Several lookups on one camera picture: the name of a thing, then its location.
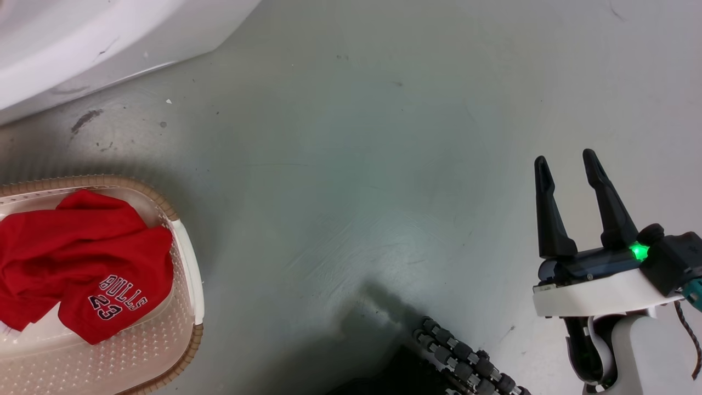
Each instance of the brown woven basket rim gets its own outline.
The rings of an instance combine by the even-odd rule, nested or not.
[[[45,190],[68,189],[68,188],[92,188],[96,186],[116,186],[121,188],[129,188],[139,193],[146,195],[153,200],[164,211],[165,215],[171,221],[178,219],[178,213],[166,200],[166,198],[151,188],[149,185],[125,176],[115,176],[111,174],[101,174],[94,176],[71,176],[57,179],[43,179],[38,181],[28,181],[24,183],[15,183],[0,186],[0,198],[13,195],[24,195],[28,193],[37,193]],[[193,325],[190,342],[183,352],[183,355],[178,359],[173,366],[166,370],[161,375],[138,384],[130,389],[119,392],[116,395],[146,395],[159,388],[165,387],[166,384],[172,382],[179,376],[185,368],[192,362],[197,350],[200,347],[202,340],[203,325]]]

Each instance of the green led indicator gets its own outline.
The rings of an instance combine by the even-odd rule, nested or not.
[[[649,256],[648,246],[639,244],[639,242],[634,242],[634,244],[630,245],[629,250],[634,253],[634,258],[636,258],[637,261],[643,261]]]

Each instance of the laundry basket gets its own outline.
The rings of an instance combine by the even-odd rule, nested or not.
[[[0,220],[52,209],[79,189],[127,201],[149,226],[173,234],[173,287],[144,318],[91,346],[58,319],[58,306],[21,333],[0,335],[0,394],[148,394],[190,364],[202,339],[200,272],[185,227],[166,199],[121,176],[80,176],[2,186]]]

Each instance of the teal connector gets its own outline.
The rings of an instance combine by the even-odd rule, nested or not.
[[[685,284],[682,288],[682,296],[684,296],[695,309],[702,311],[702,278],[695,278]]]

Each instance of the red clothing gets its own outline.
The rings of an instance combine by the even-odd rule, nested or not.
[[[80,190],[54,210],[0,221],[0,321],[15,330],[61,302],[58,318],[90,344],[158,306],[173,283],[172,235],[123,200]]]

